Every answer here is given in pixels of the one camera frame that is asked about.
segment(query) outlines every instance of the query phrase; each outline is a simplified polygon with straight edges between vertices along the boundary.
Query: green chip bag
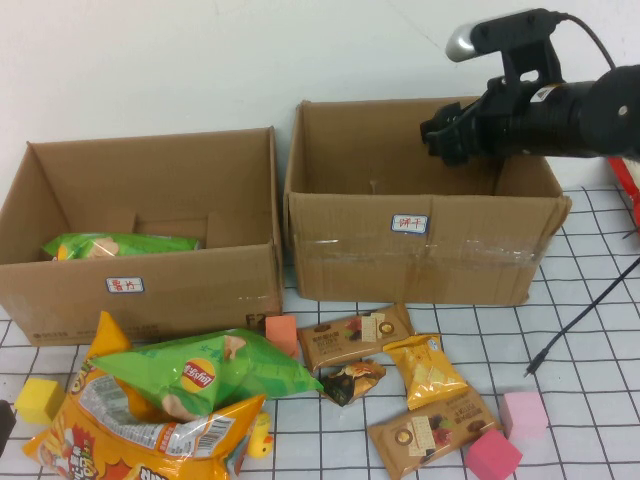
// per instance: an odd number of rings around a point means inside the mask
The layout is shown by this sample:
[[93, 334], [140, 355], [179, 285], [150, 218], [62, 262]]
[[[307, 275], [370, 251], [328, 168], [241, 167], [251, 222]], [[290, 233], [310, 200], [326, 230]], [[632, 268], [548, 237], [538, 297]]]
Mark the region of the green chip bag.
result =
[[322, 390], [304, 366], [242, 329], [149, 345], [91, 363], [184, 421], [262, 393], [277, 398]]
[[56, 260], [100, 258], [197, 250], [194, 238], [138, 233], [65, 233], [42, 247]]

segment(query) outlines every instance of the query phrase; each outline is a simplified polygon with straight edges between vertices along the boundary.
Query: pink foam cube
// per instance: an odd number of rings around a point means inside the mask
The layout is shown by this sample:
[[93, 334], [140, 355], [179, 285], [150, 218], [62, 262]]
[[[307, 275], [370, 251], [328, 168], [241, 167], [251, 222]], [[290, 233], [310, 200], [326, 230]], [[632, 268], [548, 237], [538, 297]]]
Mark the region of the pink foam cube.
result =
[[538, 392], [505, 393], [500, 417], [509, 440], [543, 437], [549, 425]]
[[265, 327], [267, 340], [290, 357], [296, 358], [298, 356], [296, 317], [293, 315], [267, 317]]
[[489, 430], [469, 449], [465, 464], [480, 480], [505, 480], [516, 471], [522, 453], [498, 430]]

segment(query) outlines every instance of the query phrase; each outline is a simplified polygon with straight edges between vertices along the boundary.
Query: white wall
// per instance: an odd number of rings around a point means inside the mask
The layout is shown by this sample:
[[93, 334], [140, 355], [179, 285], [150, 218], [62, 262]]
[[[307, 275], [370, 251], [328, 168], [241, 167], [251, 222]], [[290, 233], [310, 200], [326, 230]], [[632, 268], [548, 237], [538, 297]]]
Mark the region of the white wall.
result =
[[[448, 61], [461, 23], [544, 6], [583, 18], [640, 63], [638, 0], [1, 0], [0, 200], [27, 140], [275, 125], [281, 175], [302, 99], [480, 94], [499, 56]], [[606, 69], [572, 24], [553, 37], [568, 81]], [[565, 185], [602, 161], [554, 162]]]

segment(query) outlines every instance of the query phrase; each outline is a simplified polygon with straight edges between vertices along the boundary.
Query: black cable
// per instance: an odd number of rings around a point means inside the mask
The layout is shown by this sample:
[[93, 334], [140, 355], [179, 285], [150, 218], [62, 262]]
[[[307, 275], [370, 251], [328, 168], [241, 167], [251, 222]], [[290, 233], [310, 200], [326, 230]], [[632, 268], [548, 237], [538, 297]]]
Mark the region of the black cable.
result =
[[598, 48], [602, 52], [602, 55], [604, 56], [605, 60], [609, 64], [609, 68], [611, 68], [611, 70], [616, 68], [616, 64], [611, 58], [611, 55], [609, 55], [609, 52], [607, 51], [605, 46], [602, 44], [602, 42], [600, 41], [596, 33], [593, 30], [591, 30], [591, 27], [589, 27], [589, 25], [584, 23], [578, 17], [571, 15], [570, 13], [559, 13], [558, 15], [560, 17], [560, 20], [570, 20], [576, 25], [580, 26], [585, 32], [587, 32], [587, 35], [591, 37], [591, 40], [593, 40], [593, 42], [598, 46]]
[[609, 293], [611, 293], [611, 290], [613, 290], [614, 288], [616, 288], [616, 286], [622, 281], [624, 280], [627, 275], [629, 275], [634, 268], [636, 268], [637, 266], [640, 265], [640, 257], [638, 257], [636, 259], [635, 262], [633, 262], [629, 268], [627, 268], [624, 272], [622, 272], [620, 274], [620, 276], [618, 278], [616, 278], [611, 285], [609, 285], [606, 290], [604, 292], [602, 292], [598, 298], [596, 298], [593, 302], [591, 302], [591, 304], [585, 308], [582, 313], [580, 313], [580, 315], [578, 315], [576, 318], [574, 318], [571, 323], [569, 323], [567, 326], [565, 326], [562, 330], [560, 330], [558, 333], [556, 333], [556, 335], [551, 339], [551, 341], [547, 344], [546, 347], [544, 347], [540, 353], [538, 353], [535, 358], [533, 360], [531, 360], [531, 363], [529, 365], [527, 365], [527, 369], [524, 372], [524, 376], [528, 377], [529, 375], [532, 375], [534, 373], [536, 373], [536, 370], [538, 370], [538, 367], [540, 367], [540, 365], [542, 364], [542, 362], [544, 362], [544, 359], [546, 358], [547, 354], [549, 353], [549, 350], [551, 349], [551, 347], [553, 347], [554, 343], [556, 343], [559, 339], [562, 338], [562, 336], [567, 333], [576, 323], [578, 323], [580, 320], [582, 320], [591, 310], [593, 310], [596, 305], [598, 305], [602, 299], [604, 297], [606, 297], [607, 295], [609, 295]]
[[[591, 30], [591, 28], [589, 27], [589, 25], [587, 25], [586, 23], [584, 23], [582, 20], [580, 20], [578, 17], [571, 15], [569, 13], [559, 13], [559, 12], [554, 12], [557, 15], [557, 18], [559, 20], [559, 22], [562, 22], [564, 20], [570, 20], [573, 23], [575, 23], [576, 25], [580, 26], [585, 32], [587, 32], [587, 34], [591, 37], [591, 40], [594, 41], [594, 43], [598, 46], [598, 48], [600, 49], [600, 51], [602, 52], [602, 55], [604, 56], [605, 60], [607, 61], [607, 63], [609, 64], [609, 68], [611, 68], [611, 70], [616, 68], [616, 64], [614, 63], [613, 59], [611, 58], [611, 55], [609, 55], [609, 52], [607, 51], [607, 49], [605, 48], [605, 46], [602, 44], [602, 42], [600, 41], [600, 39], [598, 38], [598, 36], [595, 34], [595, 32], [593, 30]], [[549, 350], [551, 350], [551, 347], [553, 347], [553, 345], [560, 340], [569, 330], [571, 330], [571, 328], [578, 323], [580, 320], [582, 320], [584, 317], [587, 316], [587, 314], [593, 310], [596, 305], [598, 305], [602, 299], [604, 299], [604, 297], [606, 297], [607, 295], [609, 295], [609, 293], [611, 293], [611, 291], [616, 288], [616, 286], [623, 281], [627, 275], [629, 275], [633, 269], [635, 269], [636, 267], [638, 267], [640, 265], [640, 257], [638, 257], [636, 259], [635, 262], [633, 262], [631, 264], [631, 266], [629, 268], [627, 268], [624, 272], [622, 272], [620, 274], [620, 276], [618, 278], [616, 278], [611, 285], [609, 285], [604, 292], [602, 292], [598, 298], [596, 298], [593, 302], [591, 302], [591, 304], [585, 308], [580, 315], [578, 315], [576, 318], [574, 318], [567, 326], [565, 326], [562, 330], [560, 330], [558, 333], [555, 334], [555, 336], [551, 339], [551, 341], [547, 344], [546, 347], [544, 347], [540, 353], [538, 353], [533, 360], [531, 360], [531, 363], [529, 363], [529, 365], [527, 365], [527, 369], [524, 372], [524, 376], [528, 377], [531, 374], [536, 373], [536, 370], [538, 370], [538, 368], [540, 367], [540, 365], [542, 365], [542, 362], [544, 362], [544, 359], [547, 357], [547, 355], [549, 354]]]

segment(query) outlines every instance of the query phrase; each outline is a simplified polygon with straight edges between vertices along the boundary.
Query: cardboard box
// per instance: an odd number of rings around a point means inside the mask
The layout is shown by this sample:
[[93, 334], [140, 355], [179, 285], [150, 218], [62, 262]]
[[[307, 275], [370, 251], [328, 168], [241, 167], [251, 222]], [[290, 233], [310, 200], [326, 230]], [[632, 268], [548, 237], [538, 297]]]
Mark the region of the cardboard box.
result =
[[284, 224], [315, 300], [514, 305], [571, 208], [545, 159], [428, 156], [420, 123], [456, 100], [302, 103]]
[[[254, 326], [282, 310], [273, 129], [29, 144], [0, 212], [0, 304], [34, 345]], [[51, 262], [65, 232], [196, 237], [202, 250]], [[110, 293], [133, 278], [140, 293]]]

